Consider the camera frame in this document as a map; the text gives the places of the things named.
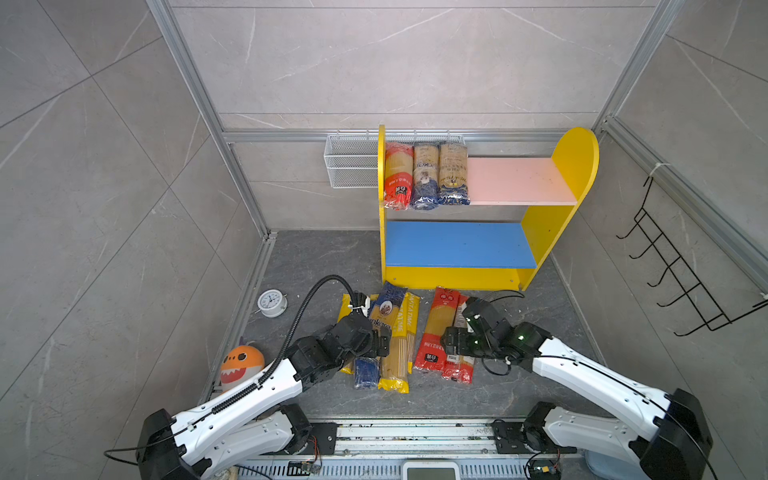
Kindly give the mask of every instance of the yellow shelf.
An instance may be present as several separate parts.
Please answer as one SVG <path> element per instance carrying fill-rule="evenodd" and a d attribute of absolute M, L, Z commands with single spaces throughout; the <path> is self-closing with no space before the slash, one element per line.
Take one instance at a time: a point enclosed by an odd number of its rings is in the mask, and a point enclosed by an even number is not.
<path fill-rule="evenodd" d="M 384 156 L 386 149 L 386 129 L 379 126 L 379 205 L 384 201 Z M 598 140 L 585 128 L 573 128 L 558 142 L 552 154 L 551 163 L 557 168 L 560 178 L 567 185 L 570 194 L 561 195 L 565 204 L 542 204 L 536 201 L 536 195 L 528 195 L 531 203 L 520 223 L 528 241 L 536 268 L 464 268 L 430 266 L 388 266 L 386 262 L 387 209 L 379 207 L 379 232 L 381 236 L 382 279 L 399 286 L 412 289 L 433 289 L 444 286 L 459 290 L 525 290 L 541 268 L 544 260 L 552 251 L 563 230 L 571 221 L 581 202 L 587 196 L 599 164 Z M 552 203 L 548 194 L 543 203 Z M 510 243 L 510 249 L 516 248 Z M 414 248 L 429 248 L 429 245 L 414 244 Z M 456 247 L 457 264 L 462 256 L 461 247 Z"/>

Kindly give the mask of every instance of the alarm clock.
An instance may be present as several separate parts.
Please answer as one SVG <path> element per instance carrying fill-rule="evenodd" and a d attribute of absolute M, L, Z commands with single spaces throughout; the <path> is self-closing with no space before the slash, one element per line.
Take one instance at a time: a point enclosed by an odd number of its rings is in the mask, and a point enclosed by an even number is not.
<path fill-rule="evenodd" d="M 267 290 L 259 296 L 259 309 L 266 318 L 274 318 L 286 311 L 288 299 L 276 289 Z"/>

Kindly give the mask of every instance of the mesh basket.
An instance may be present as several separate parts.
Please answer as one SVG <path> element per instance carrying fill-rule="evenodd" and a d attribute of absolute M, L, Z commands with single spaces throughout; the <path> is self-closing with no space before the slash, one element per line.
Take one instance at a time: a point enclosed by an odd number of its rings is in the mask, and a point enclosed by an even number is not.
<path fill-rule="evenodd" d="M 414 144 L 428 141 L 439 144 L 464 144 L 458 134 L 419 133 L 419 131 L 387 133 L 387 141 Z M 326 139 L 323 154 L 328 179 L 333 188 L 376 188 L 379 176 L 379 136 L 368 134 L 333 134 Z"/>

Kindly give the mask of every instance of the clock face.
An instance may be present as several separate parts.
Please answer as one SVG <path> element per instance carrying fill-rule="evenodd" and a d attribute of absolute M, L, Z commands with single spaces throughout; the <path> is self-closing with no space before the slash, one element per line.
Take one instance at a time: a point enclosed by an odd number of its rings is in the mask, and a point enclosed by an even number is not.
<path fill-rule="evenodd" d="M 262 310 L 269 310 L 279 305 L 282 298 L 283 296 L 280 295 L 280 292 L 274 290 L 265 292 L 261 297 L 259 306 Z"/>

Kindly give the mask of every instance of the pink shelf board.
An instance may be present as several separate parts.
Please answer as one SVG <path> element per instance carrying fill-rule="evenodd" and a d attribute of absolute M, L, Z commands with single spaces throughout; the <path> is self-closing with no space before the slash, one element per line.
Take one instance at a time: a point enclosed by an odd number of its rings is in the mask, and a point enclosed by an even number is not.
<path fill-rule="evenodd" d="M 551 158 L 468 160 L 471 205 L 575 205 L 571 189 Z"/>

